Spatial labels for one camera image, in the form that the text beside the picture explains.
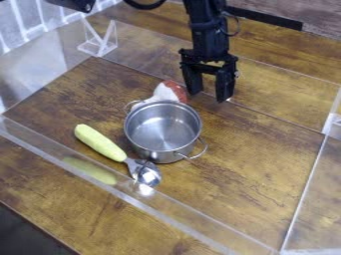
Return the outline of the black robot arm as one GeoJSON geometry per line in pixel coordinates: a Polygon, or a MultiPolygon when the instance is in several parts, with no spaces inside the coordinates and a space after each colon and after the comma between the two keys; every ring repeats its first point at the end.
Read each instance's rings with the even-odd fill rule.
{"type": "Polygon", "coordinates": [[[191,49],[180,49],[179,67],[191,95],[203,90],[202,75],[215,75],[215,98],[226,101],[234,92],[238,58],[228,54],[224,0],[183,0],[191,29],[191,49]]]}

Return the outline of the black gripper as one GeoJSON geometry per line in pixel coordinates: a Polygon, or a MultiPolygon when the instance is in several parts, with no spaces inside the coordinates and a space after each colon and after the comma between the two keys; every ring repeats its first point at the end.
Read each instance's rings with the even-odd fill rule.
{"type": "Polygon", "coordinates": [[[215,97],[222,103],[234,93],[236,57],[228,54],[227,22],[191,23],[191,49],[180,49],[180,70],[191,95],[203,90],[202,74],[215,75],[215,97]]]}

